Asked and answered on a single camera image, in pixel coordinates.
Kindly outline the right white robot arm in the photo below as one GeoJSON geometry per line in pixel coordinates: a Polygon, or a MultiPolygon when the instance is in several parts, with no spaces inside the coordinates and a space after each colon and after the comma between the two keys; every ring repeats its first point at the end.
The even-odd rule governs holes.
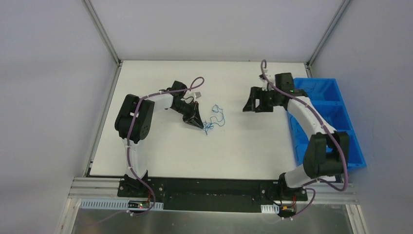
{"type": "Polygon", "coordinates": [[[295,88],[291,73],[276,74],[271,81],[267,72],[262,71],[259,78],[263,86],[251,87],[243,112],[272,112],[274,107],[281,106],[296,119],[309,140],[302,164],[279,176],[277,195],[288,200],[305,185],[337,175],[344,176],[342,187],[327,184],[339,192],[345,191],[349,186],[348,133],[336,130],[320,115],[308,94],[295,88]]]}

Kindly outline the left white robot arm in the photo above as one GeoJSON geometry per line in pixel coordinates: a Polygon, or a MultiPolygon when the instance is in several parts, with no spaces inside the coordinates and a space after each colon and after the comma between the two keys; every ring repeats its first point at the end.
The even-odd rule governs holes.
{"type": "Polygon", "coordinates": [[[128,94],[121,105],[114,127],[121,137],[126,151],[127,167],[124,174],[126,184],[136,197],[148,193],[147,155],[144,150],[144,139],[151,128],[153,114],[157,111],[172,109],[182,115],[182,121],[190,126],[203,129],[199,103],[196,95],[187,102],[185,95],[200,87],[194,81],[186,86],[180,81],[174,81],[171,87],[142,97],[128,94]]]}

